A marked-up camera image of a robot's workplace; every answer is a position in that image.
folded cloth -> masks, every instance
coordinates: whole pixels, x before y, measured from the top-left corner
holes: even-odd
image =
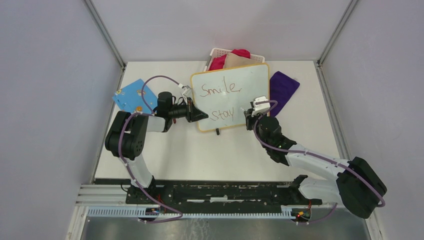
[[[277,71],[269,80],[269,98],[278,102],[271,110],[270,116],[275,117],[283,109],[301,84],[284,73]]]
[[[246,58],[243,56],[238,56],[232,52],[228,53],[225,58],[225,64],[224,68],[234,68],[234,67],[240,67],[245,65],[251,65],[251,64],[257,64],[258,62],[256,60]]]
[[[237,56],[240,56],[240,57],[245,57],[245,58],[248,58],[248,59],[251,58],[251,53],[246,49],[234,49],[231,52],[233,54],[237,55]],[[208,71],[223,69],[226,57],[227,57],[226,54],[219,56],[219,57],[215,57],[212,60],[212,63],[210,64]]]

whiteboard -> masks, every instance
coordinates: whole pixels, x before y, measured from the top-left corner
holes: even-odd
[[[209,116],[197,122],[202,132],[245,125],[243,111],[251,108],[250,102],[270,95],[266,63],[199,72],[190,81],[194,104]]]

white connector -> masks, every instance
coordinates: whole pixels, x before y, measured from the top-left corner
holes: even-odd
[[[270,105],[269,102],[260,103],[260,102],[264,102],[264,101],[268,101],[266,96],[260,96],[260,97],[257,97],[257,98],[254,99],[252,117],[256,116],[259,113],[264,113],[265,111],[270,109],[271,105]]]

white basket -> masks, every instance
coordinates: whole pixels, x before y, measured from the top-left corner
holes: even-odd
[[[206,66],[204,66],[203,72],[206,72],[210,67],[214,58],[221,57],[223,55],[231,53],[231,50],[222,49],[222,48],[213,48],[209,55],[209,61],[207,61]],[[250,54],[250,59],[255,60],[258,64],[265,63],[265,57]]]

wall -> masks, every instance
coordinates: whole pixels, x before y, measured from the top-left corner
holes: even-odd
[[[385,240],[424,235],[424,1],[361,1],[324,62],[355,156],[388,188]]]
[[[64,239],[120,68],[81,0],[3,0],[0,24],[0,239]]]
[[[206,60],[246,48],[318,59],[350,0],[93,0],[125,61]]]

